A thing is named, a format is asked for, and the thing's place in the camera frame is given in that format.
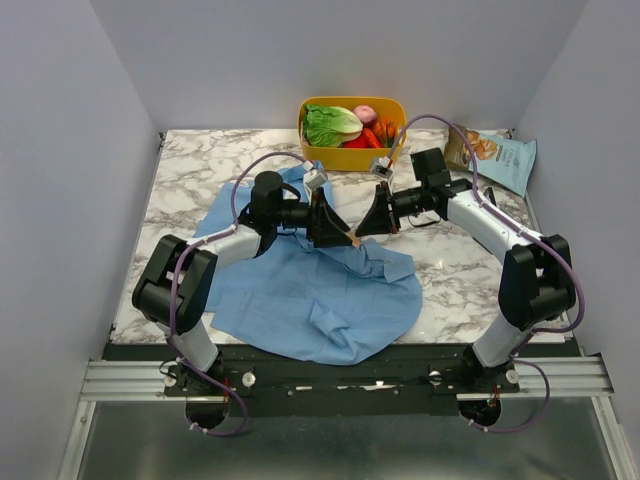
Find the blue shirt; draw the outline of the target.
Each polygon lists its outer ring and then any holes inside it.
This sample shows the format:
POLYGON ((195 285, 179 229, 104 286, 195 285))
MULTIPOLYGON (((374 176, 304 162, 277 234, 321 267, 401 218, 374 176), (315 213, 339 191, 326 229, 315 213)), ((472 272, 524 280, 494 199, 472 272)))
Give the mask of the blue shirt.
POLYGON ((411 256, 373 239, 316 249, 298 229, 258 258, 217 271, 205 310, 213 328, 256 348, 354 365, 407 333, 421 308, 411 256))

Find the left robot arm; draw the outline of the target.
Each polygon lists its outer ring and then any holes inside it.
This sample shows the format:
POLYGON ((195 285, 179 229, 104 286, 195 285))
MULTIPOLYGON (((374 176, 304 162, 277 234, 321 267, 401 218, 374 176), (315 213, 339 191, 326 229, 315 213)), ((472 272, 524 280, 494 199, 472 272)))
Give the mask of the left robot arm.
POLYGON ((132 305, 158 324, 166 342, 187 366, 187 382, 201 395, 214 393, 222 380, 215 365, 218 347, 201 317, 216 271, 257 258, 275 242, 280 229, 303 229, 316 248, 347 246, 349 227, 329 205, 327 175, 312 168, 303 175, 307 199, 274 171, 259 173, 247 205, 231 208, 232 223, 189 243, 162 237, 132 294, 132 305))

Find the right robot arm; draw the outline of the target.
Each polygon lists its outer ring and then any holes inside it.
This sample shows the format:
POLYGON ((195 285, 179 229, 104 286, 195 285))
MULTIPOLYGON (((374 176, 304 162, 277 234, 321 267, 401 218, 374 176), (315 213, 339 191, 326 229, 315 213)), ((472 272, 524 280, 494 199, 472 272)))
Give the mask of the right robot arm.
POLYGON ((395 233, 401 218, 433 211, 464 229, 500 261, 499 313, 465 349, 458 369, 460 382, 480 392, 494 383, 511 355, 540 331, 542 323, 583 306, 569 244, 560 235, 544 236, 514 221, 480 196, 469 180, 453 180, 439 149, 412 154, 411 164, 419 186, 393 191, 389 182, 381 182, 355 234, 395 233))

